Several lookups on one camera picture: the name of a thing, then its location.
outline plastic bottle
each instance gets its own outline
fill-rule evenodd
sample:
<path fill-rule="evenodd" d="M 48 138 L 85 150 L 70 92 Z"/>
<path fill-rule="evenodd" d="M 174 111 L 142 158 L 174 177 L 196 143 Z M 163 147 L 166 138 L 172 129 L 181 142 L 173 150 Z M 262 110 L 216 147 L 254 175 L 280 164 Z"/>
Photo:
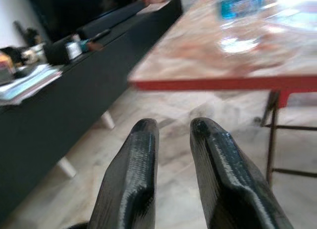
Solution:
<path fill-rule="evenodd" d="M 260 11 L 263 0 L 219 0 L 217 11 L 221 19 L 224 52 L 247 52 L 261 39 Z"/>

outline cabinet leg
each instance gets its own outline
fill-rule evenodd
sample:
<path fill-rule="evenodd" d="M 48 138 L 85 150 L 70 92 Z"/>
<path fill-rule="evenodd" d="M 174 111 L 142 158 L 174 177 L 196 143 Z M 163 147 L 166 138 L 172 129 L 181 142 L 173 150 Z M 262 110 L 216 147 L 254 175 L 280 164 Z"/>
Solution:
<path fill-rule="evenodd" d="M 109 111 L 106 111 L 102 116 L 101 119 L 104 123 L 104 125 L 109 128 L 109 129 L 113 129 L 115 127 L 114 121 L 109 113 Z"/>
<path fill-rule="evenodd" d="M 70 178 L 73 178 L 77 174 L 75 168 L 71 165 L 71 163 L 67 160 L 66 157 L 60 159 L 60 161 L 58 162 L 58 166 Z"/>

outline stack of papers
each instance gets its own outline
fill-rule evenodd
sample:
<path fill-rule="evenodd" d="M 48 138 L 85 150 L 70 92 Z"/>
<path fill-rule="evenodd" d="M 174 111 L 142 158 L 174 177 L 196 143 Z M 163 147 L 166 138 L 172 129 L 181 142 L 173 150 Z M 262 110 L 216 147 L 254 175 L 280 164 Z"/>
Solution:
<path fill-rule="evenodd" d="M 58 68 L 39 65 L 30 75 L 0 87 L 0 106 L 19 105 L 61 76 Z"/>

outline tiled floor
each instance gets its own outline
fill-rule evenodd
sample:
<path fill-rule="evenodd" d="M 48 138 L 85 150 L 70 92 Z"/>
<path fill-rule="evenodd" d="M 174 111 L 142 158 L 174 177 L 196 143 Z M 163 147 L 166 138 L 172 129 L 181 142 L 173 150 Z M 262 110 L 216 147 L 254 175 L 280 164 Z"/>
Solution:
<path fill-rule="evenodd" d="M 253 124 L 261 116 L 267 92 L 165 92 L 128 90 L 110 109 L 116 127 L 97 122 L 67 155 L 78 170 L 68 179 L 55 167 L 1 229 L 63 229 L 86 221 L 92 212 L 106 168 L 132 126 L 155 118 L 160 126 L 157 229 L 205 229 L 189 123 L 210 117 L 230 131 L 240 148 L 264 172 L 268 129 Z M 292 98 L 279 122 L 317 126 L 316 96 Z M 276 166 L 317 171 L 317 133 L 280 130 Z M 294 228 L 317 228 L 317 180 L 275 173 L 273 192 Z"/>

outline table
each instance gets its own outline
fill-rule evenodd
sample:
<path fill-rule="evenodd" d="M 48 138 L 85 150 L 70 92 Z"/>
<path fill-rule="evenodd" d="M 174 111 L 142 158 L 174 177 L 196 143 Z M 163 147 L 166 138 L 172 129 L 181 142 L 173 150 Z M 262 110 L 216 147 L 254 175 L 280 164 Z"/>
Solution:
<path fill-rule="evenodd" d="M 261 44 L 247 53 L 224 53 L 219 48 L 222 32 L 214 2 L 199 0 L 180 18 L 135 67 L 128 78 L 130 84 L 144 91 L 271 90 L 261 124 L 265 125 L 272 112 L 267 125 L 267 181 L 271 182 L 273 171 L 317 177 L 315 173 L 273 167 L 277 128 L 317 130 L 276 125 L 278 109 L 283 107 L 280 99 L 285 101 L 290 92 L 317 92 L 314 39 L 259 19 L 263 25 Z"/>

